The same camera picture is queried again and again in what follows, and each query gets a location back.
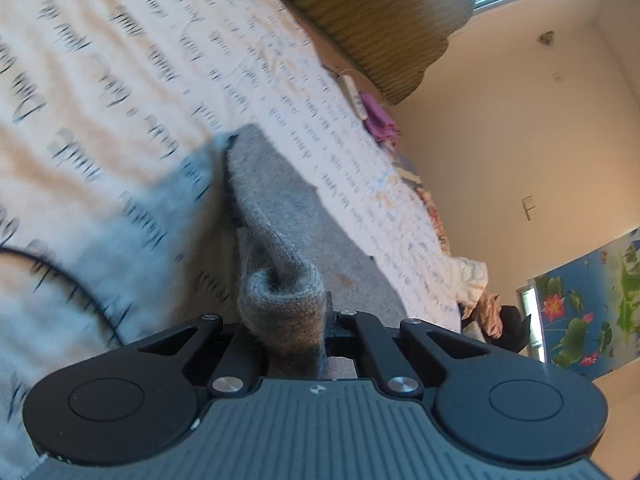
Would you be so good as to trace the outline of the grey navy knitted sweater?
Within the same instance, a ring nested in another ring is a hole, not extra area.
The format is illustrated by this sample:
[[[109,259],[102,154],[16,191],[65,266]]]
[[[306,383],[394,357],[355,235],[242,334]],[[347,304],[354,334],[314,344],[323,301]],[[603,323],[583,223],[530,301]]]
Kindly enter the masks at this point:
[[[320,378],[331,310],[364,311],[396,326],[398,292],[255,125],[232,133],[227,188],[238,233],[238,309],[270,351],[274,376]]]

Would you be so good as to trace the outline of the white puffy jacket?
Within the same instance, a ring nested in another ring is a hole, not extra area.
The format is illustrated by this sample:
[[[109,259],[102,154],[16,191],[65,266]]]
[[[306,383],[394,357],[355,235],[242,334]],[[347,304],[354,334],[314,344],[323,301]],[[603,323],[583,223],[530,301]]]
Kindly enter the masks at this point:
[[[452,291],[458,304],[474,307],[488,284],[486,263],[462,257],[450,258]]]

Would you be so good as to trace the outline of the red patterned cloth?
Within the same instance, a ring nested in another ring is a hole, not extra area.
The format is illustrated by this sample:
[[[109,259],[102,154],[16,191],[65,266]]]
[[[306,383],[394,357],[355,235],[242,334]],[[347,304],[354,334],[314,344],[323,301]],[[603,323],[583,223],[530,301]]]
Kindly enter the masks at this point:
[[[432,225],[434,226],[434,230],[436,232],[440,248],[442,248],[442,252],[448,256],[451,255],[450,244],[448,240],[448,236],[442,223],[442,219],[440,218],[439,211],[437,209],[434,197],[430,191],[427,191],[424,188],[422,179],[416,172],[416,167],[410,162],[409,159],[399,159],[396,162],[396,169],[398,174],[400,174],[401,179],[405,181],[405,184],[410,186],[416,195],[420,198],[420,201],[424,205],[427,210],[428,216],[431,219]]]

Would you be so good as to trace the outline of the beige crumpled garment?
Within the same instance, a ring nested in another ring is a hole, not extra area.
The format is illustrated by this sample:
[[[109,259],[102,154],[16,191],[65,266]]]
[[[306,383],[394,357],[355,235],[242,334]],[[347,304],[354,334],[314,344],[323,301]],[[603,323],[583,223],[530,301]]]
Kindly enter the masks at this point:
[[[503,332],[500,311],[500,296],[483,292],[474,307],[464,308],[461,319],[463,322],[476,321],[488,337],[498,339]]]

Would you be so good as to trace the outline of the black garment on pile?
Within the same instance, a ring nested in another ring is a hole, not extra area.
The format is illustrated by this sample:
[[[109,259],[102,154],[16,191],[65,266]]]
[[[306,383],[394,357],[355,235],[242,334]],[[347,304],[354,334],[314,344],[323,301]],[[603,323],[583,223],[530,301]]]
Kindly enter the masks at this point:
[[[502,335],[498,339],[499,347],[520,353],[529,343],[530,316],[522,315],[515,306],[502,306],[500,318]]]

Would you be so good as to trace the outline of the purple cloth by headboard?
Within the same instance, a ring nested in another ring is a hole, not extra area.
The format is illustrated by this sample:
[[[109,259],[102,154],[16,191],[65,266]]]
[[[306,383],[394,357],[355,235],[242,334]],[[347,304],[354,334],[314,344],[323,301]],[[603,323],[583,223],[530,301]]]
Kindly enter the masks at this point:
[[[367,113],[367,118],[363,121],[364,128],[368,130],[376,142],[396,146],[400,139],[400,133],[390,114],[386,112],[386,109],[375,99],[373,94],[361,91],[360,99]]]

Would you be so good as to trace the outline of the white remote control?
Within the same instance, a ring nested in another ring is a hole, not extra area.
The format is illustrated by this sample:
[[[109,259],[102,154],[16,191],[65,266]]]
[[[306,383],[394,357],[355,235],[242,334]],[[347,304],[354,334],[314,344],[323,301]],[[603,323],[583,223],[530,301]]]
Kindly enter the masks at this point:
[[[338,77],[338,82],[345,93],[346,98],[349,100],[352,109],[354,110],[356,116],[359,118],[360,122],[364,122],[368,119],[368,113],[366,108],[363,105],[360,92],[355,84],[355,81],[352,79],[352,76],[349,74],[341,74]]]

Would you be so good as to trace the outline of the olive green upholstered headboard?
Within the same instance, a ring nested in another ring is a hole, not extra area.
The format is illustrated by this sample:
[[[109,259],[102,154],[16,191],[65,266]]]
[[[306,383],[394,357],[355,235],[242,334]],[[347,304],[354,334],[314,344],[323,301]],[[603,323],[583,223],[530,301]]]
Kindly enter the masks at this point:
[[[288,0],[392,105],[420,86],[471,18],[475,0]]]

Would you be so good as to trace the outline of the white script-printed bed quilt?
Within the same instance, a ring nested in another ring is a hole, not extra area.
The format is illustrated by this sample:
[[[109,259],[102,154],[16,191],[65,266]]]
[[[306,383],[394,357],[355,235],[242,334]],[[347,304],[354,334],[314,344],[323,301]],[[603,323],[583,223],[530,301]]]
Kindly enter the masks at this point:
[[[1,474],[47,374],[234,309],[231,133],[262,129],[408,315],[456,330],[430,218],[280,0],[1,0]]]

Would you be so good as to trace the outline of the white wall light switch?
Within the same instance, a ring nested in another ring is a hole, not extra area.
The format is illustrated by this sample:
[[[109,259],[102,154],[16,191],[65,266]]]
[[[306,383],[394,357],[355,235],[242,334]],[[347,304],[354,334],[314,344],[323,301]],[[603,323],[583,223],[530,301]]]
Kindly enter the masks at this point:
[[[529,195],[524,197],[521,200],[521,204],[528,221],[532,221],[537,218],[538,209],[533,196]]]

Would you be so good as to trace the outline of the lotus flower wall poster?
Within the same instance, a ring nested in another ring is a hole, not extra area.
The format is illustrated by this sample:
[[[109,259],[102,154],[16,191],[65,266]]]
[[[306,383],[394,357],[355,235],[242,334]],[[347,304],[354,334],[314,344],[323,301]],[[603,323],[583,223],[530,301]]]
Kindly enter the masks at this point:
[[[518,291],[529,355],[590,380],[639,356],[639,231],[536,276]]]

